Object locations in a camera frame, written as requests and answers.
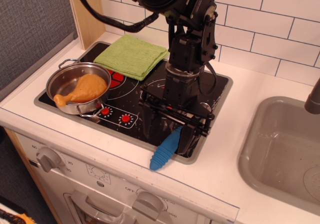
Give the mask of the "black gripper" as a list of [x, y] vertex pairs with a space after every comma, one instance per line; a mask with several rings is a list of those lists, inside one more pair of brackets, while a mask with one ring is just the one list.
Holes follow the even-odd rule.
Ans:
[[214, 119], [212, 111], [200, 103], [201, 97], [215, 92], [215, 72], [200, 68], [195, 73], [166, 69], [164, 87], [151, 83], [141, 86], [139, 104], [142, 106], [143, 133], [147, 139], [159, 129], [161, 116], [183, 125], [177, 148], [178, 155], [189, 152], [199, 135], [207, 136]]

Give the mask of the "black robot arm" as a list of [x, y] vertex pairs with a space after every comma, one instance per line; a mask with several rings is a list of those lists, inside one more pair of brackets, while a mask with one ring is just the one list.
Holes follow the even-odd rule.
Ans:
[[143, 85], [143, 131], [150, 137], [160, 116], [182, 125], [177, 153], [183, 155], [209, 133], [213, 113], [199, 102], [201, 78], [215, 58], [215, 0], [133, 0], [164, 15], [168, 23], [169, 60], [163, 89]]

